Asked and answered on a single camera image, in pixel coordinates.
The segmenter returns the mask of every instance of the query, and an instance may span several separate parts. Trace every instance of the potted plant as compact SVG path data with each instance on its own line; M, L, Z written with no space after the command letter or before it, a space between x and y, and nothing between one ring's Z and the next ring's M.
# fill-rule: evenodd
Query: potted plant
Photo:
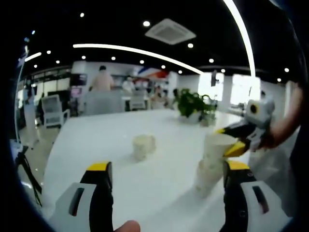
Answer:
M216 110L208 95L200 96L198 93L190 93L189 89L182 89L176 101L181 119L190 123L198 123Z

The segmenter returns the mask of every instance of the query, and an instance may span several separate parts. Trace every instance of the air conditioning vent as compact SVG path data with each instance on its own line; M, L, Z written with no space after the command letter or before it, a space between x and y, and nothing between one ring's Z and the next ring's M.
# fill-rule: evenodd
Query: air conditioning vent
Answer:
M145 35L170 45L196 37L193 32L168 18L154 25Z

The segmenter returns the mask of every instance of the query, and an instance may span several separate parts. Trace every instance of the desk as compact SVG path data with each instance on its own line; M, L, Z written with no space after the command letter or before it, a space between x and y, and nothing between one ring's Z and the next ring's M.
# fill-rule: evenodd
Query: desk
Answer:
M144 232L219 231L225 221L222 180L207 199L193 189L205 134L214 128L182 124L178 112L152 110L70 118L61 129L45 169L43 215L88 166L113 164L113 226L137 220ZM215 129L239 121L239 116L217 113ZM153 134L157 149L146 161L130 156L132 138ZM248 162L249 153L241 158Z
M124 107L126 106L126 101L130 101L131 100L131 96L122 96L121 99L124 101ZM150 103L150 98L147 96L144 96L144 100L147 102L146 106L147 106L147 110L151 109L151 103Z

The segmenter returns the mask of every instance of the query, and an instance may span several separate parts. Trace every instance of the ceiling light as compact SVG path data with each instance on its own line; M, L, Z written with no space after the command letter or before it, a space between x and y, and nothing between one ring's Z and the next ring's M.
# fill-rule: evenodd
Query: ceiling light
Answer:
M149 27L150 26L150 22L149 21L144 21L143 25L144 25L144 27Z
M173 64L177 64L179 66L182 66L185 69L191 70L197 74L202 75L204 72L202 72L199 69L196 69L190 65L187 65L185 63L182 63L178 60L157 54L157 53L153 53L153 52L148 52L148 51L144 51L144 50L140 50L140 49L136 49L136 48L132 48L132 47L125 47L125 46L118 46L118 45L110 45L110 44L97 44L97 43L83 43L83 44L74 44L73 45L74 48L86 48L86 47L91 47L91 48L109 48L109 49L116 49L116 50L122 50L122 51L128 51L128 52L135 52L135 53L139 53L139 54L143 54L143 55L147 55L150 57L155 57L161 60L165 60L168 61L170 63Z
M38 52L38 53L36 53L36 54L33 54L33 55L27 57L27 58L25 59L25 62L27 62L27 61L29 61L29 60L31 60L31 59L34 59L34 58L36 58L36 57L39 57L40 55L42 55L41 52Z
M235 3L233 2L233 0L223 0L224 3L226 4L226 6L228 7L228 9L230 10L237 26L238 29L240 30L241 36L242 36L242 40L245 44L245 48L246 48L246 52L247 52L247 56L248 56L248 61L249 61L249 67L250 67L250 73L251 73L251 77L255 77L255 64L254 64L254 58L253 58L253 51L252 51L252 47L251 47L251 43L250 43L250 39L249 39L249 35L246 29L246 26L241 18L241 15L235 5Z

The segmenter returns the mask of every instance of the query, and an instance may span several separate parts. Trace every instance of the window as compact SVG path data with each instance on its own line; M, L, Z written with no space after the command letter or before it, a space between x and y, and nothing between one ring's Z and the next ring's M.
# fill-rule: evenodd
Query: window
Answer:
M211 86L210 72L205 72L204 74L199 76L198 91L197 91L198 94L199 95L207 94L210 96L211 99L222 101L224 74L220 72L217 73L216 79L217 79L216 85Z
M261 80L250 76L235 74L231 93L231 104L247 103L249 99L260 100Z

